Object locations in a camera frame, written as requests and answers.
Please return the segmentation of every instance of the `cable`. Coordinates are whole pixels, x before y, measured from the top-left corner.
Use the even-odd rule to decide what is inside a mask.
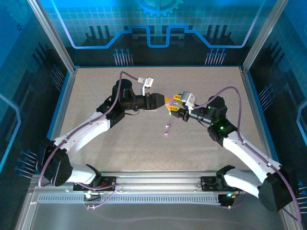
[[[205,126],[202,122],[198,121],[202,126],[204,126],[205,128],[209,128],[207,126]]]
[[[47,160],[46,160],[46,162],[45,162],[45,164],[44,164],[44,166],[43,166],[43,168],[42,168],[42,171],[41,171],[41,173],[40,173],[39,180],[38,180],[38,186],[39,186],[39,187],[45,187],[45,186],[51,184],[51,183],[48,183],[48,184],[42,185],[42,179],[43,179],[43,176],[44,176],[44,174],[45,174],[45,171],[46,171],[46,169],[47,169],[48,164],[50,163],[50,161],[51,161],[51,159],[53,158],[53,156],[55,155],[55,153],[59,150],[59,148],[60,148],[63,144],[65,144],[65,143],[67,142],[67,140],[70,139],[70,138],[71,138],[76,132],[78,132],[80,129],[82,129],[82,128],[88,126],[88,125],[90,125],[91,123],[95,122],[95,121],[98,120],[98,119],[101,119],[102,117],[105,117],[108,113],[110,113],[110,112],[112,111],[112,109],[114,108],[114,106],[115,106],[115,104],[116,104],[116,102],[117,102],[117,100],[118,100],[118,97],[119,97],[119,92],[120,92],[120,87],[121,87],[121,80],[122,80],[122,75],[123,75],[123,74],[126,74],[127,76],[129,76],[129,77],[131,77],[131,78],[137,80],[136,77],[131,76],[130,74],[128,74],[128,73],[126,73],[126,72],[124,72],[124,71],[120,72],[120,74],[119,74],[119,82],[118,82],[118,89],[117,89],[116,97],[115,97],[115,100],[114,100],[113,104],[111,105],[111,107],[110,107],[104,114],[102,114],[102,115],[96,117],[96,118],[93,119],[91,122],[86,122],[86,123],[84,123],[83,125],[81,125],[80,127],[76,128],[76,129],[75,129],[74,131],[72,131],[65,139],[63,139],[62,142],[60,142],[58,146],[56,146],[56,148],[52,151],[52,153],[50,154],[50,156],[47,158]]]
[[[199,105],[199,106],[195,106],[194,109],[199,109],[201,107],[206,106],[207,104],[209,104],[210,102],[212,102],[215,98],[217,98],[222,92],[228,90],[228,89],[233,89],[236,91],[237,95],[238,95],[238,100],[239,100],[239,116],[238,116],[238,125],[237,125],[237,133],[238,133],[238,137],[241,141],[241,143],[243,145],[245,145],[250,151],[252,151],[257,157],[259,157],[261,160],[263,160],[267,165],[269,163],[269,161],[267,159],[265,159],[264,157],[262,157],[257,151],[255,151],[251,146],[249,146],[249,144],[247,144],[243,138],[241,137],[241,133],[240,133],[240,124],[241,124],[241,115],[242,115],[242,100],[241,100],[241,95],[240,92],[237,88],[233,87],[233,86],[228,86],[222,90],[220,90],[213,98],[211,98],[208,102]],[[297,211],[297,218],[295,218],[293,215],[290,215],[290,217],[292,217],[294,220],[297,220],[299,222],[302,221],[302,216],[301,216],[301,212],[299,209],[299,205],[297,203],[295,194],[290,186],[290,184],[288,183],[288,181],[286,180],[286,178],[278,171],[278,169],[276,169],[273,165],[269,164],[269,167],[271,167],[283,180],[283,182],[285,183],[287,189],[289,190],[290,194],[291,194],[291,198],[293,199],[294,205],[295,205],[295,209]]]
[[[93,205],[92,207],[86,206],[85,204],[84,204],[84,206],[86,206],[87,209],[95,209],[95,208],[97,208],[97,207],[100,207],[100,206],[104,205],[109,199],[112,198],[112,196],[113,196],[113,195],[116,193],[116,191],[118,190],[119,185],[118,185],[118,184],[115,184],[115,185],[113,185],[113,187],[114,187],[114,186],[115,186],[114,191],[112,192],[112,194],[111,194],[104,202],[102,202],[101,204],[96,205],[96,206]]]
[[[226,88],[223,88],[213,98],[211,98],[209,101],[207,101],[206,103],[201,104],[199,106],[195,106],[194,109],[199,109],[199,108],[205,107],[207,104],[211,103],[215,98],[217,98],[221,93],[223,93],[224,91],[229,90],[229,89],[235,90],[237,95],[238,95],[238,99],[239,99],[239,118],[238,118],[237,132],[240,133],[241,114],[242,114],[242,100],[241,100],[240,92],[236,87],[228,86]]]
[[[224,206],[217,206],[217,207],[224,208],[224,209],[234,209],[236,207],[239,207],[241,204],[243,204],[243,202],[246,200],[247,196],[248,196],[248,193],[245,194],[245,196],[243,197],[243,199],[239,203],[237,203],[235,206],[231,206],[230,208],[224,207]]]
[[[90,199],[90,200],[87,200],[87,202],[88,201],[93,201],[93,200],[98,200],[99,198],[101,198],[101,196],[100,195],[97,195],[98,197],[96,197],[96,198],[93,198],[93,199]]]
[[[138,112],[137,112],[136,114],[125,113],[125,115],[135,116],[135,115],[137,115],[137,114],[139,114],[139,113],[140,113],[140,111],[138,110]]]
[[[206,182],[204,182],[204,181],[198,181],[197,183],[196,183],[196,186],[198,187],[198,188],[201,188],[201,186],[202,185],[205,185],[205,184],[208,184],[208,185],[215,185],[215,184],[217,184],[217,182],[215,182],[214,184],[210,184],[210,183],[206,183]]]

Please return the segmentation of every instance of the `aluminum frame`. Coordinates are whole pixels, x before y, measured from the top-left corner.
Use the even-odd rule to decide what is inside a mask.
[[[75,65],[39,1],[27,0],[67,70],[74,74]]]
[[[275,26],[277,20],[283,12],[286,4],[289,0],[277,0],[273,6],[268,18],[265,20],[263,27],[261,28],[252,48],[250,49],[244,63],[243,63],[243,72],[247,73],[251,65],[253,64],[256,56],[260,52],[263,44],[267,40],[268,36],[272,32],[273,27]]]
[[[202,192],[197,187],[197,182],[201,176],[215,176],[212,171],[132,171],[132,172],[104,172],[102,176],[116,176],[119,184],[118,192],[122,194],[180,194],[180,195],[222,195],[229,192]],[[84,192],[74,192],[73,183],[66,183],[59,187],[37,186],[39,175],[34,175],[24,200],[24,204],[19,215],[16,230],[28,230],[35,215],[35,210],[39,202],[40,195],[43,194],[84,194]],[[42,184],[48,183],[43,178]]]

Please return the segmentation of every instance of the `black bracket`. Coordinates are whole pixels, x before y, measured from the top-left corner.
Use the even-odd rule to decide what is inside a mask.
[[[219,183],[216,180],[216,176],[202,176],[200,181],[201,191],[202,192],[235,192],[238,191],[238,188],[234,187],[223,187],[219,189]]]
[[[95,186],[95,188],[98,187],[105,187],[105,186],[109,186],[109,185],[115,185],[116,184],[116,177],[115,176],[101,176],[99,183],[97,184],[97,186]],[[73,186],[73,191],[88,191],[89,189],[84,188],[81,185],[75,184]],[[103,191],[114,191],[115,190],[115,186],[111,187],[111,188],[107,188],[104,189]]]

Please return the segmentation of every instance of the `white connector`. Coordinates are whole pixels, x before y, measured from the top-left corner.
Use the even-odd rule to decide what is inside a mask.
[[[147,77],[146,79],[138,78],[138,83],[143,84],[142,86],[142,95],[145,96],[145,88],[150,88],[153,85],[154,79],[151,77]]]
[[[184,91],[180,100],[186,104],[189,109],[189,113],[191,114],[191,111],[196,103],[196,97],[191,92]]]

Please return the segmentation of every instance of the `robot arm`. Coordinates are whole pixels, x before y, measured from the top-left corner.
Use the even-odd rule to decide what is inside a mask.
[[[37,155],[36,169],[42,171],[48,157],[64,140],[47,165],[44,176],[55,186],[60,186],[65,182],[90,184],[92,187],[99,186],[101,175],[94,167],[70,163],[69,158],[99,134],[116,125],[125,117],[125,111],[154,110],[165,105],[163,95],[144,93],[144,88],[151,87],[152,78],[141,79],[140,82],[143,84],[142,95],[135,95],[131,81],[122,79],[120,89],[118,89],[119,81],[117,81],[113,87],[112,95],[97,108],[91,117],[69,133],[53,141],[44,140]],[[102,116],[114,104],[118,90],[119,97],[113,109],[106,116]]]
[[[239,136],[237,127],[226,119],[227,107],[222,97],[218,96],[206,107],[200,108],[190,92],[175,95],[174,100],[182,104],[183,108],[168,106],[172,115],[186,122],[192,118],[209,124],[208,133],[212,140],[239,157],[254,172],[241,172],[228,165],[216,173],[219,189],[239,188],[259,198],[268,210],[278,212],[292,201],[292,197],[277,170],[289,182],[295,196],[298,195],[295,173],[263,154],[242,135]]]

